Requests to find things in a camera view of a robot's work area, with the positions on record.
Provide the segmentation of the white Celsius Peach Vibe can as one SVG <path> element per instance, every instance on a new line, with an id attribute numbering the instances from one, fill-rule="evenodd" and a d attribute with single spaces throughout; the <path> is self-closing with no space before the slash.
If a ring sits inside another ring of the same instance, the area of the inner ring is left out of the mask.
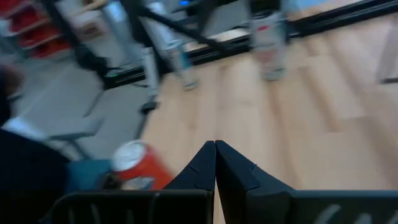
<path id="1" fill-rule="evenodd" d="M 251 48 L 259 64 L 261 77 L 276 81 L 285 74 L 287 28 L 280 11 L 265 10 L 249 21 Z"/>

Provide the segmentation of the black aluminium rig frame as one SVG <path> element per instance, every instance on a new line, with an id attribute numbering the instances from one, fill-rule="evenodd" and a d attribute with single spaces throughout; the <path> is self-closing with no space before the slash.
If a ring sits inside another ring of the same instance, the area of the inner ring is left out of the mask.
<path id="1" fill-rule="evenodd" d="M 144 5 L 144 0 L 121 0 L 121 5 L 127 13 L 127 21 L 133 28 L 132 36 L 136 41 L 143 41 L 144 45 L 149 47 L 154 45 L 154 41 L 149 38 L 141 22 L 142 19 L 154 19 L 172 31 L 186 35 L 200 44 L 205 44 L 204 48 L 191 50 L 188 53 L 188 57 L 194 65 L 201 65 L 245 53 L 251 48 L 249 34 L 225 42 L 210 40 L 202 35 L 205 26 L 210 21 L 212 12 L 218 7 L 219 1 L 229 3 L 237 0 L 188 0 L 187 5 L 176 9 L 176 11 L 188 10 L 190 17 L 179 21 L 172 21 L 159 13 L 150 12 L 150 9 Z M 282 7 L 282 4 L 287 1 L 244 0 L 251 20 L 272 13 L 281 13 L 282 17 L 279 21 L 285 31 L 286 42 L 291 38 L 306 37 L 398 12 L 398 0 L 362 0 L 291 21 Z"/>

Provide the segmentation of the silver stand pole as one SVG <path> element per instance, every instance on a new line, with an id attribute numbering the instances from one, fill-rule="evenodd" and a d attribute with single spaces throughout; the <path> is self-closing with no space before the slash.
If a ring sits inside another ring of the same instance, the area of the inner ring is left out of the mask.
<path id="1" fill-rule="evenodd" d="M 158 102 L 156 102 L 157 96 L 159 95 L 159 73 L 157 64 L 155 61 L 154 50 L 152 47 L 146 47 L 142 49 L 142 62 L 144 66 L 144 72 L 146 75 L 147 89 L 149 99 L 147 103 L 141 106 L 141 113 L 148 115 L 152 110 L 155 110 Z"/>

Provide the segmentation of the orange-red soda can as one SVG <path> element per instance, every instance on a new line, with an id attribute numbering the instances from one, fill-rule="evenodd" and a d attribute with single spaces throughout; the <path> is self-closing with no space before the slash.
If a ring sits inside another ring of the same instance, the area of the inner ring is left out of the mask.
<path id="1" fill-rule="evenodd" d="M 131 189 L 162 189 L 174 177 L 153 147 L 141 140 L 118 147 L 110 163 L 118 179 Z"/>

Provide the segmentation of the red storage bins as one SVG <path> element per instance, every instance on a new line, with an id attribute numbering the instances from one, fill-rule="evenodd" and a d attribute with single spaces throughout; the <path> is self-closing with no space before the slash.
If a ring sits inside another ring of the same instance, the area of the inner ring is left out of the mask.
<path id="1" fill-rule="evenodd" d="M 23 59 L 48 59 L 70 44 L 37 0 L 0 0 L 0 47 Z"/>

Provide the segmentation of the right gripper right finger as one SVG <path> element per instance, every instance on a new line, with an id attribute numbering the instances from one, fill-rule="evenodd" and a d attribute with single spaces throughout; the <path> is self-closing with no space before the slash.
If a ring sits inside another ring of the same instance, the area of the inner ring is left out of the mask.
<path id="1" fill-rule="evenodd" d="M 295 190 L 224 141 L 215 145 L 226 224 L 398 224 L 398 190 Z"/>

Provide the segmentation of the silver and blue slim can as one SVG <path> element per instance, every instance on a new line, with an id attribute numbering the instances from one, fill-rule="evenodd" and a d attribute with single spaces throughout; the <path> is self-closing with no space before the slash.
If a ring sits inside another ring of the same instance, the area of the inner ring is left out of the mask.
<path id="1" fill-rule="evenodd" d="M 193 71 L 193 65 L 184 49 L 181 40 L 173 40 L 167 45 L 167 59 L 174 74 L 182 82 L 183 89 L 188 91 L 197 87 L 198 79 Z"/>

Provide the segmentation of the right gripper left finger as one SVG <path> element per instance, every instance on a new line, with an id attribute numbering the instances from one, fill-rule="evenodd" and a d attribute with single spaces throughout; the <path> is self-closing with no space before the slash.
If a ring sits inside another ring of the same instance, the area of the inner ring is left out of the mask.
<path id="1" fill-rule="evenodd" d="M 216 147 L 207 141 L 160 190 L 91 190 L 68 194 L 49 224 L 213 224 Z"/>

